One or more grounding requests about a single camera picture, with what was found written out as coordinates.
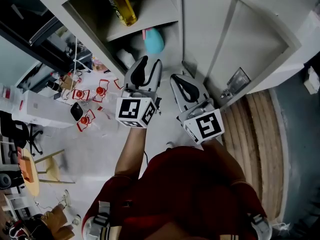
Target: wooden stool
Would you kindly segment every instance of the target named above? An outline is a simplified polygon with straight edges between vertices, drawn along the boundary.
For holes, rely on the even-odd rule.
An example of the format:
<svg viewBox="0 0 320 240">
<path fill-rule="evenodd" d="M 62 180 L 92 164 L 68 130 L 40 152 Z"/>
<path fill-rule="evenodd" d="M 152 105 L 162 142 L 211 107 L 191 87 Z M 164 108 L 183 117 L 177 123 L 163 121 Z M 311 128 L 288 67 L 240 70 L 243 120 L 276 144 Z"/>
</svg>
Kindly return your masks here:
<svg viewBox="0 0 320 240">
<path fill-rule="evenodd" d="M 56 161 L 53 159 L 53 156 L 58 155 L 65 151 L 64 149 L 47 155 L 37 161 L 34 161 L 30 152 L 24 148 L 23 149 L 23 158 L 27 159 L 31 162 L 31 171 L 33 182 L 29 182 L 27 179 L 23 178 L 26 188 L 30 191 L 30 193 L 36 197 L 39 195 L 39 182 L 42 183 L 53 183 L 53 184 L 75 184 L 75 182 L 69 181 L 60 181 L 60 172 L 59 167 Z M 46 170 L 45 171 L 37 171 L 36 164 L 45 161 L 46 163 Z M 39 174 L 46 174 L 48 179 L 39 179 Z"/>
</svg>

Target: pink object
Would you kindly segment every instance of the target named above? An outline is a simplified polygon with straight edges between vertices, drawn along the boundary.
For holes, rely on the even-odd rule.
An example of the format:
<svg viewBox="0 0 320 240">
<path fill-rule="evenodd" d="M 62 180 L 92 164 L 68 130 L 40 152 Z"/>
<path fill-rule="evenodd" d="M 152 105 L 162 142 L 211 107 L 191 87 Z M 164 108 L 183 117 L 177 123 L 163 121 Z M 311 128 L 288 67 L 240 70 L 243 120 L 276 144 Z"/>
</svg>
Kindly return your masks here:
<svg viewBox="0 0 320 240">
<path fill-rule="evenodd" d="M 146 30 L 145 29 L 142 30 L 142 39 L 146 40 Z"/>
</svg>

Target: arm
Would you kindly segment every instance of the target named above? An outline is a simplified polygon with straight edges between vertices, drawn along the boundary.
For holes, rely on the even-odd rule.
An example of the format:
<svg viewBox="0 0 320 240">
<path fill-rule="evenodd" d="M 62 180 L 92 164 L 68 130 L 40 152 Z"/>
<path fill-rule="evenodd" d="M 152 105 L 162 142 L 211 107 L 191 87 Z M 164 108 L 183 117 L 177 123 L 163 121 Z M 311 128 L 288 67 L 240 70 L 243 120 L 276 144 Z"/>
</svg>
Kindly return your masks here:
<svg viewBox="0 0 320 240">
<path fill-rule="evenodd" d="M 203 150 L 214 154 L 216 167 L 220 175 L 225 177 L 230 183 L 236 181 L 246 181 L 244 172 L 238 162 L 229 154 L 226 148 L 215 138 L 201 144 Z"/>
<path fill-rule="evenodd" d="M 147 129 L 131 128 L 128 138 L 116 163 L 114 175 L 128 176 L 133 180 L 139 177 L 144 158 Z"/>
</svg>

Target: white shoe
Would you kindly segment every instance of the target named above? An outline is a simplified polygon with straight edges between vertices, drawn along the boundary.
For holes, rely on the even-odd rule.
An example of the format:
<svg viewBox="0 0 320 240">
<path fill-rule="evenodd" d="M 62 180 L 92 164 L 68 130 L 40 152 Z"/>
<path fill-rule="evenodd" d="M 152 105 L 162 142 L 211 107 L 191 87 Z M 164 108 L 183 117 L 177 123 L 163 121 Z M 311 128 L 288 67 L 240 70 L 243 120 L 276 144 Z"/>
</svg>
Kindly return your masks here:
<svg viewBox="0 0 320 240">
<path fill-rule="evenodd" d="M 62 201 L 65 202 L 65 206 L 70 207 L 71 206 L 71 201 L 70 201 L 70 195 L 68 190 L 64 190 L 64 195 L 62 196 Z"/>
<path fill-rule="evenodd" d="M 175 148 L 175 144 L 172 141 L 167 142 L 167 144 L 165 144 L 165 149 L 173 149 Z"/>
<path fill-rule="evenodd" d="M 72 221 L 72 225 L 79 226 L 80 222 L 81 222 L 81 217 L 79 214 L 77 214 Z"/>
</svg>

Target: wooden plank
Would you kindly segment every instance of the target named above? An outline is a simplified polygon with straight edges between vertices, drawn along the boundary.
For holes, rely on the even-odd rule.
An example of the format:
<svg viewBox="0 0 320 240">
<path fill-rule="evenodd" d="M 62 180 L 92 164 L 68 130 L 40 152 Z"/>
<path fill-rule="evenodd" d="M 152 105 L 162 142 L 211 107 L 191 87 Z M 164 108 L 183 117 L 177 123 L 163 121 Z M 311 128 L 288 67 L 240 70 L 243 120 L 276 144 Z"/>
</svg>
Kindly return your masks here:
<svg viewBox="0 0 320 240">
<path fill-rule="evenodd" d="M 275 136 L 275 144 L 276 145 L 276 150 L 277 150 L 277 168 L 278 168 L 278 187 L 279 187 L 279 192 L 277 196 L 277 203 L 276 203 L 276 212 L 275 212 L 275 217 L 277 218 L 280 214 L 281 211 L 281 205 L 282 205 L 282 198 L 283 198 L 283 190 L 284 190 L 284 158 L 283 158 L 283 148 L 282 148 L 282 141 L 281 141 L 281 135 L 280 135 L 280 130 L 279 130 L 279 125 L 278 125 L 278 120 L 276 116 L 276 112 L 274 109 L 274 104 L 271 100 L 271 96 L 269 91 L 264 92 L 264 97 L 266 99 L 266 102 L 269 107 L 269 114 L 272 120 L 272 126 L 273 126 L 273 131 L 274 131 L 274 136 Z"/>
<path fill-rule="evenodd" d="M 246 99 L 248 101 L 249 109 L 251 112 L 252 121 L 253 121 L 254 130 L 255 130 L 256 139 L 257 139 L 258 148 L 259 148 L 259 154 L 260 154 L 261 180 L 262 180 L 261 204 L 268 215 L 269 213 L 268 191 L 269 191 L 270 182 L 269 182 L 269 173 L 268 173 L 268 160 L 267 160 L 266 147 L 265 147 L 266 146 L 265 138 L 264 138 L 264 133 L 263 133 L 263 129 L 260 122 L 254 97 L 252 94 L 248 94 L 246 95 Z"/>
<path fill-rule="evenodd" d="M 252 185 L 252 172 L 251 172 L 250 155 L 248 150 L 248 142 L 247 142 L 246 132 L 244 129 L 243 120 L 241 118 L 237 102 L 231 105 L 231 110 L 233 113 L 236 129 L 237 129 L 239 140 L 240 140 L 245 179 L 249 184 Z"/>
<path fill-rule="evenodd" d="M 47 155 L 47 156 L 45 156 L 45 157 L 40 158 L 40 159 L 38 159 L 37 161 L 34 161 L 34 163 L 35 163 L 35 164 L 40 163 L 40 162 L 42 162 L 42 161 L 44 161 L 44 160 L 46 160 L 46 159 L 49 159 L 49 158 L 54 157 L 55 155 L 58 155 L 58 154 L 60 154 L 60 153 L 62 153 L 62 152 L 64 152 L 64 151 L 65 151 L 64 149 L 61 149 L 61 150 L 59 150 L 59 151 L 57 151 L 57 152 L 54 152 L 54 153 L 52 153 L 52 154 L 49 154 L 49 155 Z"/>
<path fill-rule="evenodd" d="M 266 153 L 266 161 L 267 161 L 267 170 L 268 170 L 268 180 L 269 185 L 267 187 L 268 189 L 268 218 L 273 220 L 275 218 L 275 209 L 274 209 L 274 198 L 275 198 L 275 188 L 277 184 L 277 180 L 274 175 L 274 161 L 273 161 L 273 154 L 272 154 L 272 144 L 270 140 L 270 135 L 272 132 L 269 131 L 268 122 L 266 119 L 266 113 L 264 111 L 260 96 L 258 93 L 252 94 L 256 109 L 258 111 L 258 116 L 260 119 L 260 123 L 262 126 L 262 132 L 264 137 L 264 145 L 265 145 L 265 153 Z"/>
<path fill-rule="evenodd" d="M 235 150 L 234 150 L 234 144 L 232 142 L 232 137 L 231 137 L 231 132 L 226 116 L 226 112 L 222 111 L 221 112 L 221 117 L 223 121 L 223 126 L 224 126 L 224 134 L 222 135 L 222 142 L 223 145 L 225 146 L 226 150 L 230 153 L 230 155 L 235 159 Z"/>
<path fill-rule="evenodd" d="M 235 121 L 233 112 L 229 107 L 227 107 L 225 109 L 225 114 L 226 114 L 226 119 L 229 124 L 230 132 L 231 132 L 231 138 L 232 138 L 232 143 L 233 143 L 233 148 L 234 148 L 234 156 L 235 156 L 236 161 L 239 163 L 242 171 L 244 172 L 245 171 L 244 158 L 242 155 L 241 144 L 240 144 L 240 139 L 239 139 L 239 135 L 238 135 L 236 121 Z"/>
<path fill-rule="evenodd" d="M 248 105 L 244 99 L 238 102 L 239 113 L 243 121 L 243 128 L 246 136 L 248 152 L 250 157 L 251 174 L 252 174 L 252 187 L 254 188 L 259 200 L 262 200 L 262 179 L 261 179 L 261 163 L 258 148 L 257 137 L 255 134 L 251 114 L 248 111 Z"/>
<path fill-rule="evenodd" d="M 266 134 L 267 138 L 269 139 L 270 142 L 270 162 L 269 162 L 269 168 L 270 172 L 272 175 L 273 179 L 273 184 L 272 184 L 272 189 L 273 189 L 273 196 L 270 199 L 270 203 L 272 204 L 272 218 L 276 218 L 276 213 L 277 213 L 277 207 L 278 207 L 278 196 L 279 196 L 279 165 L 278 165 L 278 148 L 276 144 L 276 133 L 274 130 L 274 125 L 273 125 L 273 119 L 271 118 L 270 114 L 270 106 L 272 104 L 268 104 L 266 96 L 265 96 L 265 91 L 259 91 L 256 93 L 257 96 L 259 96 L 262 110 L 263 110 L 263 117 L 265 118 L 266 121 Z"/>
</svg>

